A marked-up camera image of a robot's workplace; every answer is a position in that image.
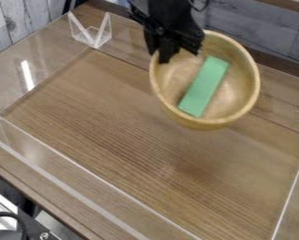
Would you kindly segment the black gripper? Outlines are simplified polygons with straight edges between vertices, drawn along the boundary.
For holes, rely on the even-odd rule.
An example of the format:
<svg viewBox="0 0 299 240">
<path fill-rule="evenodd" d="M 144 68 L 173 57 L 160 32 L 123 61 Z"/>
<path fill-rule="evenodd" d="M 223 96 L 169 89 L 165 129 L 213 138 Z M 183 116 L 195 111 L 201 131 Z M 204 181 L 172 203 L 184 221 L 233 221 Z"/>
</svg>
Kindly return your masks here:
<svg viewBox="0 0 299 240">
<path fill-rule="evenodd" d="M 128 0 L 129 16 L 144 27 L 149 55 L 159 52 L 159 63 L 167 64 L 184 49 L 193 55 L 201 52 L 204 32 L 191 12 L 201 12 L 193 0 Z"/>
</svg>

